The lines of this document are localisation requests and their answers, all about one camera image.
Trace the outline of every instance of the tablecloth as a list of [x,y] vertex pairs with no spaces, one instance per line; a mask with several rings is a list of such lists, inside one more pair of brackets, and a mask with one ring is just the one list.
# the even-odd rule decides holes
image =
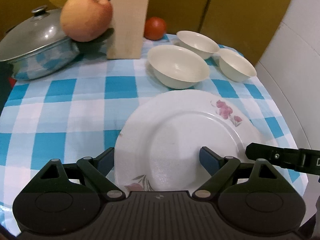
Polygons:
[[[171,90],[146,68],[146,57],[150,48],[175,41],[175,35],[165,35],[160,41],[144,40],[138,60],[106,60],[102,53],[82,55],[49,76],[16,83],[0,117],[3,226],[15,235],[19,233],[12,215],[13,200],[50,159],[74,163],[84,156],[96,157],[115,146],[124,123],[139,105]],[[233,82],[222,74],[216,60],[206,62],[210,78],[193,89],[231,101],[267,144],[296,148],[284,118],[257,77]],[[303,195],[306,174],[278,170]]]

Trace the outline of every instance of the white wall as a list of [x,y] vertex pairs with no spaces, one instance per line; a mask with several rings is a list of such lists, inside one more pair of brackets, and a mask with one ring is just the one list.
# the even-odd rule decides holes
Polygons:
[[[320,0],[292,0],[256,65],[299,148],[320,150]],[[315,212],[318,176],[308,176],[307,213]]]

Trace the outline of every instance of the pink flower pattern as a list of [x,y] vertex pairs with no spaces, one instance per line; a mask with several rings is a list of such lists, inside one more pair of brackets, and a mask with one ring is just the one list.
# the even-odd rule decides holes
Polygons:
[[216,103],[217,108],[219,108],[219,115],[224,119],[230,119],[230,121],[234,124],[235,127],[241,124],[241,117],[235,115],[232,116],[233,110],[230,106],[228,106],[225,102],[218,100]]
[[138,183],[132,183],[125,186],[128,191],[144,191],[143,187]]
[[130,185],[124,186],[129,192],[130,191],[154,191],[146,175],[140,175],[138,177],[135,177],[132,180],[136,182]]

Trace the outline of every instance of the metal pin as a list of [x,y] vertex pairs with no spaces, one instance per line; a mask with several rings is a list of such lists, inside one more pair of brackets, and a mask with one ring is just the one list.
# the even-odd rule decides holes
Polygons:
[[107,196],[110,198],[119,198],[122,196],[122,192],[120,190],[110,190],[107,192]]
[[207,191],[205,189],[201,189],[201,190],[197,190],[195,192],[195,195],[199,198],[208,198],[208,197],[210,197],[211,193],[210,193],[210,191]]

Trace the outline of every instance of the white plate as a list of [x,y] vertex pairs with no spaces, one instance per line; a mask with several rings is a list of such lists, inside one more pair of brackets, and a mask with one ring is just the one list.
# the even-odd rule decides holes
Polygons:
[[207,146],[220,156],[248,162],[245,147],[263,143],[258,130],[233,104],[200,90],[160,94],[129,117],[115,146],[115,181],[130,190],[188,190],[210,175],[199,162]]

